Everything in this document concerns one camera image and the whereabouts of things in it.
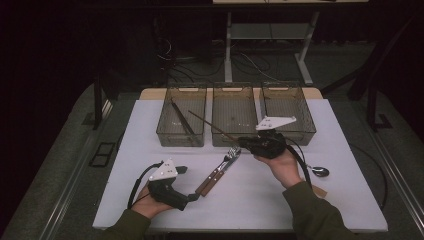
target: green sleeve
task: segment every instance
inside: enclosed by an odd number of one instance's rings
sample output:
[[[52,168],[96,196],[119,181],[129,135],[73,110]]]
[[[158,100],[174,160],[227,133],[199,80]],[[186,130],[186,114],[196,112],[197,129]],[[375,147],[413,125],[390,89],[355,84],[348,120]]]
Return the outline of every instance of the green sleeve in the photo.
[[[99,240],[138,240],[142,239],[144,233],[150,226],[150,219],[134,212],[125,210],[115,225],[107,228]]]
[[[344,226],[339,210],[318,198],[306,182],[298,183],[283,192],[293,214],[294,231],[314,240],[357,239]]]

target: wooden handle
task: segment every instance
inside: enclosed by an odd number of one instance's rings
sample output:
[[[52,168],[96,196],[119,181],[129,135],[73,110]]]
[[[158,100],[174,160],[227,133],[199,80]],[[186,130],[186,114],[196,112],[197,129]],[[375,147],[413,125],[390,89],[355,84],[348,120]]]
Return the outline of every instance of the wooden handle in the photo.
[[[209,174],[209,176],[205,179],[205,181],[203,181],[202,184],[200,184],[200,186],[196,189],[195,192],[197,194],[201,194],[201,192],[203,191],[203,189],[208,185],[208,183],[215,177],[215,175],[217,173],[218,173],[218,169],[215,168],[215,170],[213,170],[213,172],[211,172],[211,174]]]
[[[224,175],[224,172],[218,172],[218,174],[216,174],[215,177],[213,177],[209,181],[209,183],[206,185],[206,187],[203,188],[203,190],[200,192],[200,195],[205,197],[209,193],[209,191],[215,186],[215,184],[219,181],[219,179],[222,178],[223,175]]]

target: human hand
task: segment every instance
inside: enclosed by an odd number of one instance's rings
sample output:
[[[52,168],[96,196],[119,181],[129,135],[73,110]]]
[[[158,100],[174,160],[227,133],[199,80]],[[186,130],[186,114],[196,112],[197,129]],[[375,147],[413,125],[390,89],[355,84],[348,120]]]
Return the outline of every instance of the human hand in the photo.
[[[147,187],[148,184],[149,182],[147,182],[143,189],[141,189],[137,200],[131,207],[131,210],[138,212],[149,219],[152,219],[163,211],[173,209],[173,207],[165,203],[157,202],[154,198],[152,198],[149,192],[149,188]]]
[[[296,158],[287,149],[283,154],[274,159],[267,159],[260,156],[255,156],[255,158],[268,165],[274,177],[280,181],[285,188],[289,188],[302,181],[299,175]]]

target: plastic container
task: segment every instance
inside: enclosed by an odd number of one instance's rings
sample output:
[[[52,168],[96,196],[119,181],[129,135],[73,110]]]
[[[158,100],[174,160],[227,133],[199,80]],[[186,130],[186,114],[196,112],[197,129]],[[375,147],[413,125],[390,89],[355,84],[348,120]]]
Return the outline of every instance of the plastic container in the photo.
[[[314,121],[299,82],[262,82],[260,92],[261,115],[268,117],[292,117],[297,121],[276,128],[288,144],[290,140],[306,146],[316,133]]]
[[[204,124],[188,111],[205,117],[206,92],[205,83],[168,84],[156,129],[163,147],[203,147]]]
[[[255,99],[251,83],[215,83],[213,87],[212,124],[229,135],[257,136]],[[234,142],[212,128],[212,144],[215,147],[231,147]]]

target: table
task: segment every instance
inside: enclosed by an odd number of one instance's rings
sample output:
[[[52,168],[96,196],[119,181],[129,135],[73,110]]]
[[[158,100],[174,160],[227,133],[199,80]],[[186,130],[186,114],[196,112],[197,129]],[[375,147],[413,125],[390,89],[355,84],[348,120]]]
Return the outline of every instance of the table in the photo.
[[[156,100],[153,99],[154,92],[157,93]],[[319,99],[316,90],[306,89],[307,98],[308,92],[315,93],[312,95],[315,99],[307,99],[307,103],[317,133],[302,149],[310,165],[324,166],[331,171],[329,177],[322,179],[311,174],[312,183],[328,192],[326,200],[340,210],[346,226],[352,231],[387,231],[387,222],[329,102]],[[135,180],[151,164],[172,158],[177,166],[187,166],[187,173],[179,175],[173,187],[183,194],[190,194],[222,161],[228,150],[212,146],[208,126],[205,126],[205,146],[202,148],[161,147],[155,131],[163,104],[160,98],[164,94],[165,89],[147,89],[143,91],[141,100],[136,102],[93,227],[107,228],[116,222],[126,208]],[[209,120],[211,103],[208,96],[206,118]],[[183,212],[171,210],[161,213],[152,221],[150,230],[292,232],[292,215],[282,197],[283,190],[265,164],[243,151],[207,197],[189,203]]]

